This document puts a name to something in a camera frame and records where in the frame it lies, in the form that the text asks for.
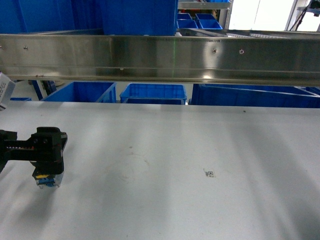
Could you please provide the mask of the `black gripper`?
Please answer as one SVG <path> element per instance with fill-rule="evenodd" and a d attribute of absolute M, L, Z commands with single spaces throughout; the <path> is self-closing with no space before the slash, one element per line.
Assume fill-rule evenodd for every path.
<path fill-rule="evenodd" d="M 18 140 L 14 131 L 0 131 L 0 169 L 8 161 L 29 161 L 35 174 L 60 175 L 64 172 L 63 151 L 68 141 L 66 132 L 57 127 L 38 127 L 27 140 Z"/>

